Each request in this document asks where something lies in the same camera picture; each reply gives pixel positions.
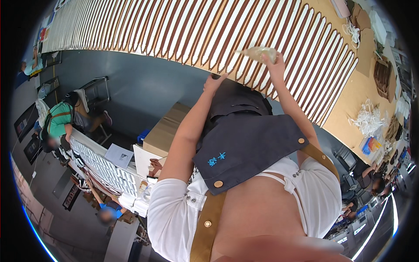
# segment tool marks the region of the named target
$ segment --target apron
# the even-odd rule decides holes
[[[194,262],[211,258],[227,190],[283,157],[301,150],[339,180],[333,163],[308,142],[291,116],[273,116],[259,92],[257,95],[250,88],[234,84],[221,86],[216,92],[192,159],[209,189],[192,242],[190,261]]]

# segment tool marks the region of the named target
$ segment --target sneaker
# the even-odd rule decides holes
[[[108,114],[108,111],[104,111],[103,112],[104,114],[105,114],[105,116],[106,116],[106,123],[109,125],[109,126],[111,126],[112,125],[112,118],[109,116],[109,114]]]

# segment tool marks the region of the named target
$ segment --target green shirt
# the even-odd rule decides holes
[[[53,108],[51,108],[49,111],[51,112],[52,116],[65,113],[65,112],[71,112],[72,107],[65,104],[64,102],[58,103]],[[48,127],[48,133],[52,137],[59,137],[61,135],[65,134],[65,124],[69,124],[71,122],[71,114],[54,117],[51,119],[50,125]]]

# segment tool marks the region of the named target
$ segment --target white string bundle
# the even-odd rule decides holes
[[[360,29],[359,28],[356,28],[351,23],[351,21],[349,20],[349,18],[346,18],[346,25],[342,25],[342,28],[343,28],[343,31],[345,32],[345,34],[352,35],[352,37],[351,37],[352,42],[358,44],[357,46],[354,46],[354,44],[352,44],[352,46],[354,48],[358,49],[359,46],[360,46],[360,34],[359,34]]]
[[[386,117],[380,119],[380,110],[378,107],[374,108],[370,99],[367,99],[365,104],[362,104],[362,109],[358,114],[357,120],[351,118],[348,121],[349,124],[352,121],[354,125],[359,127],[364,137],[374,137],[375,132],[381,126],[385,127],[388,125]]]

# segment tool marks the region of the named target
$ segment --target packaging box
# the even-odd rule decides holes
[[[144,138],[142,148],[150,153],[166,157],[176,131],[189,110],[188,106],[181,103],[174,104]]]

